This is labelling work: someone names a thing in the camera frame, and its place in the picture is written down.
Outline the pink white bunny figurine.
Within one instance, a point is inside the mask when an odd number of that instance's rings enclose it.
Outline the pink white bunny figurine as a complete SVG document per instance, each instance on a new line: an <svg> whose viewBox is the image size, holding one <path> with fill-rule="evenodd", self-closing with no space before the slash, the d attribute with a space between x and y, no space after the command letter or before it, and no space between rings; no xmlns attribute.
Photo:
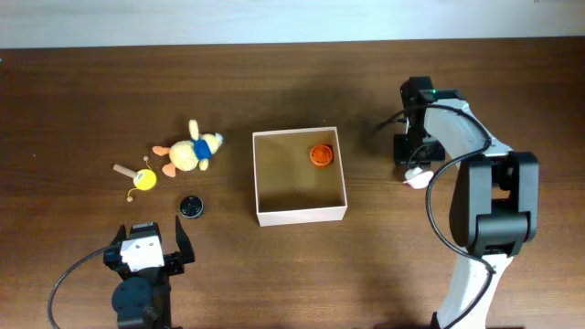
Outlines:
<svg viewBox="0 0 585 329"><path fill-rule="evenodd" d="M429 185L434 173L431 170L422 169L417 166L407 170L404 176L404 184L413 189L424 189Z"/></svg>

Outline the black round puck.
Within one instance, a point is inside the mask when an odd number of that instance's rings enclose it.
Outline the black round puck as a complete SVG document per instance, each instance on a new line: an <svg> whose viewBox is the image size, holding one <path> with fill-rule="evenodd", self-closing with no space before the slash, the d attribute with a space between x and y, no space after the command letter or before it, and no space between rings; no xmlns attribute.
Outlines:
<svg viewBox="0 0 585 329"><path fill-rule="evenodd" d="M200 218L204 209L204 203L198 196L187 196L179 204L179 213L188 219Z"/></svg>

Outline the yellow wooden rattle drum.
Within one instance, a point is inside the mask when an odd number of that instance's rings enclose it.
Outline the yellow wooden rattle drum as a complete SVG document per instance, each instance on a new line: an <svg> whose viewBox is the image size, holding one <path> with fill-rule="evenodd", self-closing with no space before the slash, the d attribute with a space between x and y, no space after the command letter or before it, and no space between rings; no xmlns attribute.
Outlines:
<svg viewBox="0 0 585 329"><path fill-rule="evenodd" d="M157 176L149 164L149 157L143 157L145 168L138 171L131 170L119 164L114 164L112 169L121 175L127 176L133 181L133 188L129 189L126 194L126 201L128 203L133 201L133 191L149 191L152 190L157 183Z"/></svg>

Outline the orange round puck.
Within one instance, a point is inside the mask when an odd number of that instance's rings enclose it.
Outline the orange round puck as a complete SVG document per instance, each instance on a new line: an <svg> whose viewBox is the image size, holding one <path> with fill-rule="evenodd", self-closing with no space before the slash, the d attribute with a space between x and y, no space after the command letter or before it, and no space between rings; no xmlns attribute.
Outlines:
<svg viewBox="0 0 585 329"><path fill-rule="evenodd" d="M318 144L310 151L310 160L316 167L327 167L333 159L333 149L327 144Z"/></svg>

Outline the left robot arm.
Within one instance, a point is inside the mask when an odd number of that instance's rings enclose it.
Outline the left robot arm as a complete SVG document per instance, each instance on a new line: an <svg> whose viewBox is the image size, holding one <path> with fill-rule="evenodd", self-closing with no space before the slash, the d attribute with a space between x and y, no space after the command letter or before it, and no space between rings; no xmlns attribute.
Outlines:
<svg viewBox="0 0 585 329"><path fill-rule="evenodd" d="M117 326L125 329L162 329L173 326L170 278L185 272L195 252L180 220L175 220L178 250L165 254L155 222L119 227L103 254L103 263L122 282L112 294Z"/></svg>

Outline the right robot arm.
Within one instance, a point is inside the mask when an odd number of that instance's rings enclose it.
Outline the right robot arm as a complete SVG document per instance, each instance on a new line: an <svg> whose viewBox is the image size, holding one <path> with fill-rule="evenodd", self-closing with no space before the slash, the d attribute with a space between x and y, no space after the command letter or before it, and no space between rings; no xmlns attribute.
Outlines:
<svg viewBox="0 0 585 329"><path fill-rule="evenodd" d="M457 255L451 283L433 328L484 328L499 281L537 233L539 163L530 152L500 142L455 89L438 90L428 77L400 87L403 109L393 121L394 161L407 185L425 192L425 211L439 240ZM432 211L440 176L457 168L445 237Z"/></svg>

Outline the yellow plush duck toy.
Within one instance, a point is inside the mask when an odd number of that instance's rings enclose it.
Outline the yellow plush duck toy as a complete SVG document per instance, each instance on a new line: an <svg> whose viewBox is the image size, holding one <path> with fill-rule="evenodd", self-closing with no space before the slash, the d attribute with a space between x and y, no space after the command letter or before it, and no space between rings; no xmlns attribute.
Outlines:
<svg viewBox="0 0 585 329"><path fill-rule="evenodd" d="M224 142L220 133L201 133L198 122L188 122L189 139L174 143L170 147L153 146L152 151L158 156L168 156L169 162L162 167L162 172L175 177L176 171L190 172L199 169L207 171L212 156Z"/></svg>

